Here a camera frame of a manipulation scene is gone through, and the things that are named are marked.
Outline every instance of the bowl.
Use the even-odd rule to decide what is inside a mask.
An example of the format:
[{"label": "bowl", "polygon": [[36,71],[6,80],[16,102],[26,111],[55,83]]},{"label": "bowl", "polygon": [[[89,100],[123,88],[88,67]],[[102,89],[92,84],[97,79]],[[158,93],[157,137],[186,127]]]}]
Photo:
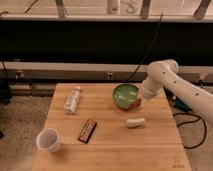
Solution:
[{"label": "bowl", "polygon": [[124,110],[130,110],[141,104],[139,88],[133,84],[120,84],[112,93],[114,102]]}]

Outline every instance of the wooden table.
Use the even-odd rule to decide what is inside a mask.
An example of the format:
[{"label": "wooden table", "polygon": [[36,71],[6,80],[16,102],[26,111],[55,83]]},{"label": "wooden table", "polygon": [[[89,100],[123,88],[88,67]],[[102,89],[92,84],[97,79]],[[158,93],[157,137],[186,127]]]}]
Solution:
[{"label": "wooden table", "polygon": [[[127,112],[112,100],[117,85],[56,86],[45,127],[59,131],[62,149],[56,154],[38,150],[33,171],[191,170],[164,91]],[[66,115],[63,106],[76,86],[82,88],[79,106],[75,115]],[[147,122],[126,128],[125,120],[135,117]],[[77,137],[88,118],[98,125],[89,143],[83,144]]]}]

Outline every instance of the black panel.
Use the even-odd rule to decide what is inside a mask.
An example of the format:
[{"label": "black panel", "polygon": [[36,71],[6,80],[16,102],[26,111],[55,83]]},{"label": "black panel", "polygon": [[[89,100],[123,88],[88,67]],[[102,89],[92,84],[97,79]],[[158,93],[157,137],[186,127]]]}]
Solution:
[{"label": "black panel", "polygon": [[[157,23],[0,21],[4,60],[137,64]],[[161,23],[145,63],[173,58],[180,65],[213,65],[213,24]]]}]

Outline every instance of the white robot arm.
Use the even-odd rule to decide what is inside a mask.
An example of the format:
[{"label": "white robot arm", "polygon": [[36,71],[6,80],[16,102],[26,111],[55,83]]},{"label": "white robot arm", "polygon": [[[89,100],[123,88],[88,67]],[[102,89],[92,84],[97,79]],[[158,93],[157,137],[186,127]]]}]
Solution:
[{"label": "white robot arm", "polygon": [[174,60],[156,61],[148,65],[148,77],[142,83],[142,95],[151,99],[164,86],[187,104],[196,114],[213,125],[213,95],[176,75]]}]

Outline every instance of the floor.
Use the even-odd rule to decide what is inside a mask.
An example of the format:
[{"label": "floor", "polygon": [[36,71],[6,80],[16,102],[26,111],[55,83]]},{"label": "floor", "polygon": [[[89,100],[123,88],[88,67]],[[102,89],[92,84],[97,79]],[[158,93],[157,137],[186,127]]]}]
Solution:
[{"label": "floor", "polygon": [[[51,97],[14,96],[7,106],[0,105],[0,170],[30,171],[35,156],[36,135],[43,128]],[[192,120],[175,117],[176,122]],[[203,135],[202,122],[179,129],[183,143],[191,146]],[[208,125],[207,139],[202,146],[186,150],[193,171],[213,171],[213,127]]]},{"label": "floor", "polygon": [[[63,0],[68,15],[91,14],[106,15],[108,0]],[[9,11],[12,14],[24,14],[34,0],[1,0],[0,12]],[[142,0],[120,0],[120,15],[139,15]],[[150,15],[193,15],[200,0],[152,0]],[[206,15],[213,14],[213,2],[210,3]],[[56,15],[54,0],[38,0],[28,14]]]}]

